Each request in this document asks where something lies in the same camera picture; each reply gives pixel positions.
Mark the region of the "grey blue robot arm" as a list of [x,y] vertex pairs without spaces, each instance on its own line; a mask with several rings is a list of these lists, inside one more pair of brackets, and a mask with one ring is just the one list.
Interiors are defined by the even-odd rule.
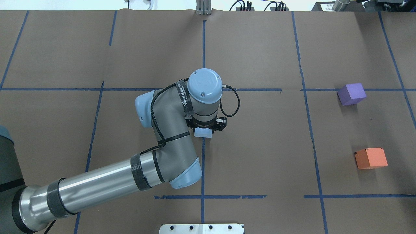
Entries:
[[218,118],[224,84],[208,68],[163,89],[138,96],[140,123],[154,130],[157,145],[131,158],[90,170],[45,186],[27,186],[14,141],[1,126],[1,233],[33,234],[58,219],[138,191],[168,182],[172,188],[190,186],[202,177],[190,129],[222,130]]

